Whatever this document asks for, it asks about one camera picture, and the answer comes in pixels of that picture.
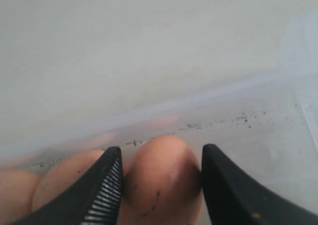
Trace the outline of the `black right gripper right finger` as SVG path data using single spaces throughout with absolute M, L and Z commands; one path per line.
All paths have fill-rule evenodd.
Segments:
M 270 191 L 215 144 L 202 149 L 201 184 L 214 225 L 316 225 L 318 216 Z

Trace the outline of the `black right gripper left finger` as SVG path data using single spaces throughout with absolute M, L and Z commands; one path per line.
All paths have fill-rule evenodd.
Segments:
M 123 192 L 119 147 L 109 147 L 72 186 L 16 225 L 115 225 Z

